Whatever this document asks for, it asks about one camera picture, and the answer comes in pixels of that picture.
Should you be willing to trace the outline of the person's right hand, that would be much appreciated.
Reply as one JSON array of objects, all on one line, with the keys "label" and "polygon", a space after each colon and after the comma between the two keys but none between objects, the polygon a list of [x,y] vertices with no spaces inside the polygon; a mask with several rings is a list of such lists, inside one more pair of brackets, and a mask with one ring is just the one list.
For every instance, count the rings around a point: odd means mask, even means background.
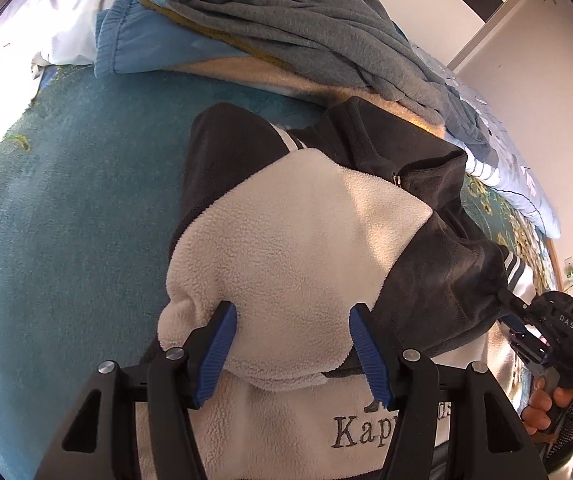
[{"label": "person's right hand", "polygon": [[573,403],[573,389],[556,387],[548,394],[545,391],[546,386],[545,378],[539,377],[527,406],[521,412],[521,420],[530,437],[550,427],[549,413],[552,408],[568,408]]}]

